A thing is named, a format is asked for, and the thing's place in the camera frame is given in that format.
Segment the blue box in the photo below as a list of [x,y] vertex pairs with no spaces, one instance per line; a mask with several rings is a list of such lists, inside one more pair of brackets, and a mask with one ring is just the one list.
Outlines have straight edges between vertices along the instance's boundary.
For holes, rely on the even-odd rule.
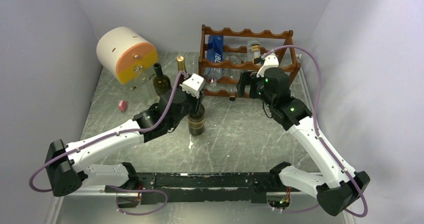
[[224,36],[210,35],[207,44],[206,58],[213,63],[221,62],[224,53]]

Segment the yellow panel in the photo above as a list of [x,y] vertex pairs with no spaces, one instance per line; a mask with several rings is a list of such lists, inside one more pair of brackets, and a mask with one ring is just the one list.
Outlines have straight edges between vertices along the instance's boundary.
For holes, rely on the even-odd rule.
[[117,79],[123,85],[128,83],[130,80],[134,79],[134,77],[136,76],[136,73],[134,72],[134,66],[140,65],[140,66],[143,66],[143,69],[147,69],[157,62],[157,59],[158,59],[157,57],[158,57],[157,51],[156,50],[151,51],[150,53],[146,54],[143,58],[134,61],[134,64],[132,64],[128,68],[117,73],[116,74]]

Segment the pink sponge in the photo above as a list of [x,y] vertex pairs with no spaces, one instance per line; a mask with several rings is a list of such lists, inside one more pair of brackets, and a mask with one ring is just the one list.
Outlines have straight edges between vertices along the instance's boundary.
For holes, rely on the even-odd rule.
[[122,111],[125,112],[125,110],[127,109],[127,102],[125,100],[121,100],[118,104],[118,108]]

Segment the white cylindrical container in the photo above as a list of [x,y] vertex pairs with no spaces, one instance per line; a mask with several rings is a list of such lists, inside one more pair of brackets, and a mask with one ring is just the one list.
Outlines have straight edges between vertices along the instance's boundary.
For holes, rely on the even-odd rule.
[[135,78],[135,66],[146,70],[158,59],[156,48],[127,27],[118,27],[103,35],[96,52],[100,63],[123,85]]

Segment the wooden wine rack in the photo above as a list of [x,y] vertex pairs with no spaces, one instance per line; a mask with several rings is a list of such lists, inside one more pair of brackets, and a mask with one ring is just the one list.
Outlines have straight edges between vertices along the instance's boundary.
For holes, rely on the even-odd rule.
[[[276,35],[269,30],[265,30],[262,33],[254,33],[250,29],[244,29],[241,32],[235,32],[235,31],[232,31],[230,28],[223,28],[220,31],[215,31],[208,26],[202,25],[201,33],[202,35],[201,35],[201,43],[200,43],[201,44],[200,55],[199,55],[199,61],[198,61],[198,70],[199,70],[198,72],[199,72],[199,75],[203,77],[205,77],[204,76],[205,68],[238,69],[238,70],[250,70],[250,71],[257,71],[261,68],[259,65],[255,65],[252,61],[248,61],[244,63],[242,62],[241,64],[234,64],[233,62],[229,60],[224,60],[219,63],[212,63],[211,61],[205,58],[206,57],[205,52],[208,46],[207,43],[205,43],[205,35],[222,35],[222,36],[250,37],[250,38],[262,38],[262,39],[281,39],[281,40],[285,40],[284,43],[282,43],[281,45],[293,45],[293,40],[292,40],[293,30],[284,31],[281,34]],[[223,51],[231,52],[231,53],[247,54],[248,49],[246,46],[241,46],[237,49],[233,49],[229,47],[228,45],[224,45]],[[292,57],[291,65],[284,66],[282,67],[282,69],[285,72],[290,72],[290,75],[288,77],[290,79],[290,84],[291,84],[293,80],[295,79],[296,75],[298,74],[299,70],[301,69],[301,64],[296,59],[295,49],[289,48],[289,51]],[[267,49],[265,49],[264,47],[260,48],[261,54],[264,54],[266,52],[268,52]],[[285,53],[286,53],[286,49],[281,49],[275,52],[275,55],[278,56],[279,63],[281,63]],[[231,80],[227,76],[223,76],[221,79],[218,80],[217,83],[235,85],[237,82],[238,82],[237,80]],[[226,90],[219,90],[216,92],[212,92],[207,89],[204,89],[203,91],[204,91],[204,94],[208,96],[224,96],[224,97],[230,96],[230,93]],[[247,98],[248,96],[249,96],[248,93],[244,94],[244,97]]]

